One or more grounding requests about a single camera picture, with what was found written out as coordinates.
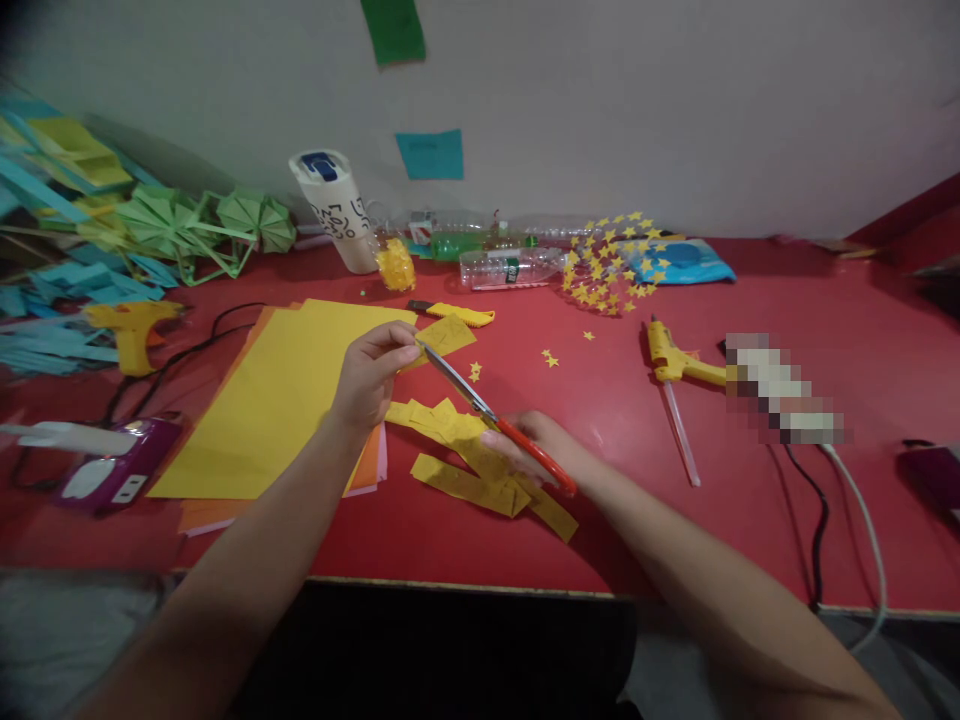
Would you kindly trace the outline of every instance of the hand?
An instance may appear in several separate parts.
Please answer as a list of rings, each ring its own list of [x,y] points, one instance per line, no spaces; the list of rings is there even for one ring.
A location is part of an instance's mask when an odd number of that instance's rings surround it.
[[[529,410],[519,415],[507,415],[506,419],[556,460],[578,485],[589,484],[599,475],[600,460],[574,440],[553,418],[538,410]],[[557,484],[540,463],[518,448],[503,433],[487,430],[480,436],[480,441],[509,459],[515,470],[526,473],[535,480]]]
[[[383,422],[390,407],[394,376],[420,357],[413,337],[416,333],[413,325],[395,320],[350,343],[330,414],[364,433]]]

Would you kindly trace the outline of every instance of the white cable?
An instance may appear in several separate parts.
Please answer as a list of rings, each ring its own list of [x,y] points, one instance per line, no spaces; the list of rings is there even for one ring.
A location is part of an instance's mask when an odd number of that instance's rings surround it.
[[[847,483],[850,485],[850,489],[853,490],[853,494],[857,498],[857,502],[860,504],[860,510],[863,512],[863,520],[867,525],[867,535],[870,536],[870,546],[873,548],[873,558],[877,564],[877,579],[880,584],[880,604],[877,607],[877,614],[873,620],[873,625],[870,627],[870,630],[867,631],[867,634],[864,635],[860,640],[850,649],[854,655],[863,650],[867,645],[869,645],[873,639],[880,633],[880,628],[883,626],[883,621],[887,619],[887,574],[883,569],[883,556],[880,554],[880,543],[877,541],[877,531],[873,528],[873,520],[870,518],[870,511],[867,510],[867,503],[863,499],[863,495],[860,492],[860,488],[857,487],[857,484],[853,481],[853,476],[850,474],[850,471],[847,470],[847,466],[843,464],[843,460],[840,459],[840,456],[837,454],[837,451],[834,449],[833,445],[821,445],[820,449],[827,454],[833,464],[837,466],[837,470],[840,471],[840,474],[846,478]]]

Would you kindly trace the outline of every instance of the scissors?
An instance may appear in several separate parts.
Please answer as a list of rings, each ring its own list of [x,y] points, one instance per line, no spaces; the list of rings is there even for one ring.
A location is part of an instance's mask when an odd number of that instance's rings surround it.
[[[480,416],[487,425],[499,430],[513,440],[518,447],[526,450],[534,460],[540,463],[544,470],[553,476],[564,492],[571,497],[577,494],[577,484],[563,471],[563,468],[557,464],[556,460],[537,447],[530,438],[517,430],[517,428],[511,425],[506,419],[497,417],[497,414],[490,409],[490,406],[483,401],[483,398],[477,395],[473,391],[473,388],[467,385],[464,379],[457,374],[457,371],[450,367],[450,363],[440,357],[436,350],[424,342],[420,342],[419,344],[427,354],[427,359],[430,363],[440,371],[441,375],[453,384],[457,391],[463,395],[463,398],[470,403],[470,407],[472,407],[475,412],[480,413]]]

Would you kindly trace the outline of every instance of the purple device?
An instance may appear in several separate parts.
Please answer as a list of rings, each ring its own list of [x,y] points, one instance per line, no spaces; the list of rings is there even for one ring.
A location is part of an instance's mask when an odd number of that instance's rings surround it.
[[[55,504],[91,513],[129,507],[180,437],[181,428],[167,420],[142,418],[111,430],[135,436],[133,447],[123,455],[87,455]]]

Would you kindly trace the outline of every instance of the red scissor handle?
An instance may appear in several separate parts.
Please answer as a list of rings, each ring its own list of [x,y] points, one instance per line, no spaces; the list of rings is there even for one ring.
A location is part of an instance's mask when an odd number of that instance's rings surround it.
[[[533,459],[540,463],[543,466],[543,469],[550,473],[554,479],[560,483],[560,488],[565,493],[567,493],[570,497],[573,497],[577,494],[577,484],[573,481],[573,479],[563,471],[563,468],[557,464],[556,460],[537,447],[533,440],[517,430],[517,428],[503,418],[499,418],[497,420],[497,429],[508,438],[513,440],[518,447],[530,453],[530,455],[533,456]]]

